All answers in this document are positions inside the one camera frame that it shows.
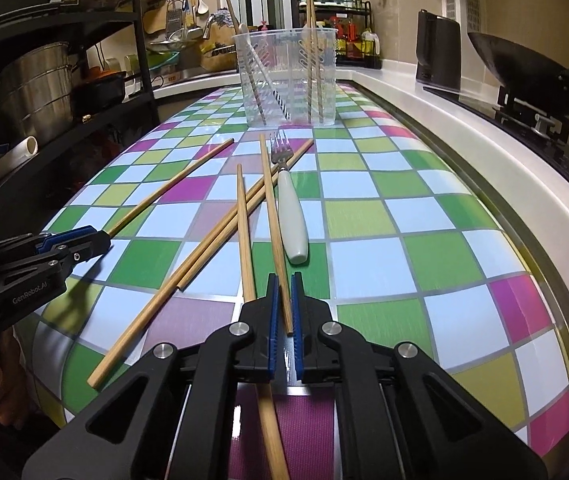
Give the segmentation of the white handled fork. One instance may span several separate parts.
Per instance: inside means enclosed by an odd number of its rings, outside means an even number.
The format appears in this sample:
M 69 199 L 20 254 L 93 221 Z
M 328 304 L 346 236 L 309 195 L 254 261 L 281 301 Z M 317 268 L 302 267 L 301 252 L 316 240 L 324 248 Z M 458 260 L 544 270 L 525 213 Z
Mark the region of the white handled fork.
M 308 259 L 308 232 L 289 168 L 293 148 L 282 129 L 270 136 L 270 155 L 278 169 L 278 217 L 283 248 L 290 263 L 299 266 Z

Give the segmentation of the white roll on shelf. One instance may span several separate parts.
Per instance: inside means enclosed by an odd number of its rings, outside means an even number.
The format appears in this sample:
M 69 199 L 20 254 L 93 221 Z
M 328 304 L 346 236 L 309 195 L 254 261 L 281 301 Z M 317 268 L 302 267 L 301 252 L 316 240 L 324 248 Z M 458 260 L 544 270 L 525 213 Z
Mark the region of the white roll on shelf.
M 34 136 L 28 136 L 12 150 L 0 157 L 0 180 L 24 162 L 28 162 L 38 153 L 38 142 Z

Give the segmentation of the checkered colourful table mat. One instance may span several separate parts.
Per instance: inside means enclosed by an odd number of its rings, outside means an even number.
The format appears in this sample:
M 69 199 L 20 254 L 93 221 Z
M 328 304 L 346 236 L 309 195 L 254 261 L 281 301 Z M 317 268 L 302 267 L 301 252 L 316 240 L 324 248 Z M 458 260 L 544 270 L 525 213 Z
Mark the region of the checkered colourful table mat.
M 222 88 L 170 117 L 80 186 L 48 222 L 108 230 L 202 157 L 234 144 L 80 264 L 64 294 L 18 335 L 36 404 L 57 424 L 96 395 L 87 378 L 163 282 L 262 178 L 260 130 Z M 409 340 L 559 470 L 569 458 L 569 356 L 527 238 L 433 148 L 359 91 L 339 86 L 331 126 L 292 127 L 292 180 L 309 255 L 309 295 L 377 344 Z

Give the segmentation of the black shelf rack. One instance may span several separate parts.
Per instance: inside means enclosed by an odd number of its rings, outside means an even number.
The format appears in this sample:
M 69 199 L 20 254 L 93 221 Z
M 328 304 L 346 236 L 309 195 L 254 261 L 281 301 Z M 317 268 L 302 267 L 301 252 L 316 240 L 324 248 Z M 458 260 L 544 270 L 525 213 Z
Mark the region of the black shelf rack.
M 0 174 L 0 238 L 41 228 L 106 163 L 158 125 L 142 0 L 109 10 L 34 6 L 0 16 L 0 148 L 36 144 Z M 134 35 L 133 73 L 91 73 L 88 51 Z

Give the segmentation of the stainless steel pot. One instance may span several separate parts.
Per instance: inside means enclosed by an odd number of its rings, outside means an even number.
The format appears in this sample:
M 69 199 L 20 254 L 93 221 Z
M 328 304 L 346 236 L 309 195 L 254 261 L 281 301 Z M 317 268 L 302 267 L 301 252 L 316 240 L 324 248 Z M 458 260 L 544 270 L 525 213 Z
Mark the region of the stainless steel pot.
M 23 54 L 0 75 L 0 110 L 22 136 L 45 145 L 71 127 L 72 68 L 66 42 Z

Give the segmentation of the clear plastic utensil container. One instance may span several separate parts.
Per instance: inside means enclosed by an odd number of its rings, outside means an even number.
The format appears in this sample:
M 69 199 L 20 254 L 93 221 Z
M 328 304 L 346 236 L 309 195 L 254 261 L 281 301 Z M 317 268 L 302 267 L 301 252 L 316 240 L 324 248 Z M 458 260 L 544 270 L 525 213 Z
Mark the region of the clear plastic utensil container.
M 319 29 L 318 47 L 322 70 L 324 124 L 317 118 L 313 103 L 313 118 L 308 118 L 308 28 L 277 29 L 267 32 L 245 32 L 234 36 L 234 45 L 249 51 L 260 101 L 266 116 L 263 125 L 254 100 L 243 58 L 237 53 L 243 110 L 246 122 L 253 128 L 294 126 L 331 126 L 336 118 L 336 55 L 333 29 Z

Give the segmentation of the black condiment rack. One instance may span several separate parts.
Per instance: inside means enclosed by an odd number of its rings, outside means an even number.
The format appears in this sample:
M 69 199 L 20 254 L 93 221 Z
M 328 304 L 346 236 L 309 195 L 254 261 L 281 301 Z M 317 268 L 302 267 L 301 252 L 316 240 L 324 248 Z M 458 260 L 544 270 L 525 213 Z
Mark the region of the black condiment rack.
M 372 6 L 365 0 L 298 0 L 298 17 L 307 24 L 311 12 L 319 29 L 333 29 L 336 64 L 380 70 L 380 37 L 373 30 Z

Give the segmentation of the black gas stove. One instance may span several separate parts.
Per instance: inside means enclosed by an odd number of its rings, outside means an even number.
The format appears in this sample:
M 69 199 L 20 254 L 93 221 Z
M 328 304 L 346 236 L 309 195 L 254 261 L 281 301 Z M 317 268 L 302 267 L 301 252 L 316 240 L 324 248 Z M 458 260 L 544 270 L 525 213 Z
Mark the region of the black gas stove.
M 470 94 L 424 86 L 426 92 L 455 104 L 524 144 L 569 182 L 569 119 L 553 118 L 499 89 L 496 104 Z

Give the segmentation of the black wok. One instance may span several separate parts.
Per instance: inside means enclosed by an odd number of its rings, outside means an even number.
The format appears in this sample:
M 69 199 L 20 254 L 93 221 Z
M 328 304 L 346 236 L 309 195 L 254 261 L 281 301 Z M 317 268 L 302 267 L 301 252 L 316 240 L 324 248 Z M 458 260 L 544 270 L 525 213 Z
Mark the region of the black wok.
M 509 96 L 550 115 L 569 116 L 569 68 L 510 40 L 483 32 L 467 36 Z

